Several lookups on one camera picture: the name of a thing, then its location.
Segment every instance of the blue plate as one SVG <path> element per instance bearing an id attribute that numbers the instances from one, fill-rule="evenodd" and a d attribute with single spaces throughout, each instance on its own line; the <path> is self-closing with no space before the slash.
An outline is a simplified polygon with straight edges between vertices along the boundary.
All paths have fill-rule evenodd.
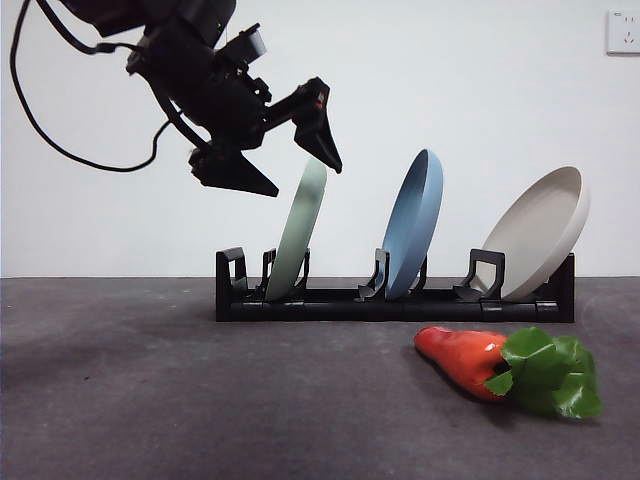
<path id="1" fill-rule="evenodd" d="M 406 295 L 420 271 L 438 222 L 443 182 L 438 157 L 421 151 L 402 183 L 382 244 L 390 254 L 387 300 Z M 380 273 L 378 282 L 383 278 Z"/>

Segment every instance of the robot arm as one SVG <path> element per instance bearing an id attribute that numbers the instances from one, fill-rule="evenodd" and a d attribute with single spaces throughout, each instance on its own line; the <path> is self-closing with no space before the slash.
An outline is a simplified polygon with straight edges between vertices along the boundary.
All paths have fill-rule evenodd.
<path id="1" fill-rule="evenodd" d="M 46 13 L 46 0 L 36 1 Z M 171 123 L 194 144 L 189 163 L 203 185 L 276 196 L 278 189 L 242 151 L 262 145 L 267 131 L 288 120 L 297 126 L 300 147 L 342 170 L 327 120 L 329 87 L 322 80 L 309 80 L 268 106 L 268 85 L 248 73 L 249 64 L 266 52 L 260 25 L 214 50 L 236 0 L 60 1 L 103 37 L 145 27 L 127 71 L 145 78 Z M 174 105 L 211 140 L 194 132 Z"/>

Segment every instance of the green leaves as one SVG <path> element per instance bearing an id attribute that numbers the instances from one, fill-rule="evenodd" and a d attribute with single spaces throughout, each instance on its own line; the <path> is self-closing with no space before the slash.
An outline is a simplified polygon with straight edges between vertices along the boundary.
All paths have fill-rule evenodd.
<path id="1" fill-rule="evenodd" d="M 513 386 L 513 376 L 511 375 L 511 371 L 504 372 L 490 378 L 484 385 L 496 395 L 506 395 Z"/>
<path id="2" fill-rule="evenodd" d="M 536 327 L 519 330 L 501 348 L 511 369 L 485 386 L 530 412 L 586 418 L 601 413 L 595 363 L 577 338 L 551 338 Z"/>

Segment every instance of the black wire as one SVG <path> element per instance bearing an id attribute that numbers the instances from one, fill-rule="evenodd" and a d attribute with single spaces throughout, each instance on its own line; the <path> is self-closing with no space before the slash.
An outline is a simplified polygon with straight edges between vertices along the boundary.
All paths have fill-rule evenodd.
<path id="1" fill-rule="evenodd" d="M 20 13 L 18 15 L 18 20 L 16 21 L 16 29 L 15 29 L 15 32 L 13 34 L 13 42 L 11 43 L 11 53 L 10 53 L 10 58 L 9 58 L 9 67 L 11 69 L 11 78 L 13 80 L 13 85 L 14 85 L 14 87 L 16 89 L 16 93 L 18 94 L 18 99 L 20 100 L 20 103 L 22 104 L 22 108 L 24 109 L 24 111 L 25 111 L 25 113 L 27 115 L 27 118 L 29 119 L 29 122 L 31 123 L 33 128 L 36 130 L 36 132 L 38 132 L 38 134 L 42 137 L 42 139 L 49 144 L 49 146 L 51 146 L 54 150 L 56 150 L 60 154 L 64 155 L 67 158 L 70 158 L 73 161 L 76 161 L 78 163 L 82 163 L 83 165 L 87 165 L 87 166 L 92 167 L 92 168 L 97 168 L 98 170 L 105 170 L 105 171 L 108 171 L 108 172 L 127 173 L 127 172 L 134 172 L 136 170 L 140 170 L 140 169 L 148 166 L 149 164 L 151 164 L 155 160 L 156 154 L 158 152 L 158 139 L 160 138 L 160 135 L 162 135 L 162 133 L 166 130 L 166 128 L 169 125 L 171 125 L 171 121 L 170 120 L 165 122 L 160 127 L 160 129 L 157 131 L 155 136 L 153 137 L 153 149 L 152 149 L 152 152 L 151 152 L 151 157 L 149 157 L 149 159 L 146 160 L 145 162 L 143 162 L 143 163 L 141 163 L 139 165 L 135 165 L 133 167 L 111 167 L 111 166 L 107 166 L 107 165 L 100 165 L 98 163 L 94 163 L 94 162 L 92 162 L 90 160 L 86 160 L 86 159 L 84 159 L 82 157 L 74 155 L 73 153 L 70 153 L 70 152 L 66 151 L 60 145 L 55 143 L 45 133 L 45 131 L 40 127 L 40 125 L 38 124 L 37 120 L 35 119 L 33 113 L 31 112 L 31 109 L 29 108 L 29 104 L 27 103 L 27 99 L 24 96 L 24 93 L 22 91 L 22 87 L 20 86 L 20 80 L 18 78 L 18 71 L 17 71 L 17 68 L 16 68 L 16 57 L 17 57 L 17 53 L 18 53 L 18 45 L 20 44 L 20 35 L 22 33 L 22 26 L 24 24 L 24 19 L 25 19 L 25 16 L 27 14 L 27 10 L 29 8 L 30 1 L 31 0 L 24 0 L 24 2 L 22 3 L 22 8 L 20 9 Z M 42 7 L 42 1 L 43 0 L 37 0 L 37 1 L 38 1 L 38 4 Z M 69 39 L 67 39 L 65 37 L 65 39 L 67 41 L 69 41 L 69 43 L 71 43 L 74 47 L 78 48 L 80 51 L 82 51 L 83 47 L 84 47 L 85 50 L 86 49 L 92 50 L 91 47 L 87 47 L 86 45 L 84 45 L 80 41 L 76 40 L 69 33 L 69 31 L 66 30 L 66 28 L 64 28 L 64 26 L 62 26 L 62 28 L 64 29 L 64 31 L 67 32 L 67 34 L 71 38 L 73 38 L 75 40 L 75 42 L 71 42 L 71 41 L 69 41 Z M 113 46 L 114 50 L 118 46 L 129 47 L 129 45 L 127 45 L 127 44 L 102 44 L 102 45 L 111 45 L 111 46 Z M 110 53 L 110 52 L 104 50 L 104 47 L 99 47 L 99 46 L 96 47 L 96 49 L 94 49 L 94 50 L 95 50 L 94 53 Z"/>
<path id="2" fill-rule="evenodd" d="M 131 45 L 129 43 L 99 43 L 95 47 L 89 47 L 88 45 L 85 45 L 76 37 L 74 37 L 73 34 L 69 30 L 67 30 L 67 27 L 65 27 L 64 24 L 60 21 L 60 19 L 46 2 L 46 0 L 36 0 L 36 2 L 49 19 L 49 22 L 51 22 L 51 25 L 53 25 L 53 27 L 58 31 L 60 36 L 64 38 L 75 49 L 86 55 L 95 55 L 97 53 L 113 53 L 118 47 L 129 48 L 136 52 L 144 51 L 139 46 Z"/>

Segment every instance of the white wall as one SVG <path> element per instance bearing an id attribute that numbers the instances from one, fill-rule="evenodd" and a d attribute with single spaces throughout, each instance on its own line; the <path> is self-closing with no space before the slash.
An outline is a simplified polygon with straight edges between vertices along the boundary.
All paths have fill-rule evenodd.
<path id="1" fill-rule="evenodd" d="M 3 67 L 19 3 L 2 2 Z M 397 190 L 424 147 L 439 154 L 446 176 L 432 275 L 463 275 L 469 249 L 517 196 L 567 164 L 592 190 L 578 273 L 640 275 L 640 57 L 604 53 L 606 11 L 623 7 L 640 0 L 238 0 L 230 35 L 262 24 L 269 53 L 252 73 L 274 99 L 315 75 L 332 87 L 345 168 L 329 178 L 312 275 L 370 273 Z M 97 40 L 57 10 L 81 38 Z M 28 16 L 19 64 L 38 118 L 73 151 L 117 165 L 146 158 L 163 121 L 144 81 L 127 77 L 125 59 L 77 54 L 37 8 Z M 94 171 L 36 136 L 6 68 L 2 123 L 8 277 L 208 276 L 214 252 L 239 245 L 256 275 L 261 252 L 277 246 L 307 158 L 292 126 L 248 152 L 280 187 L 277 199 L 201 187 L 175 132 L 142 172 Z"/>

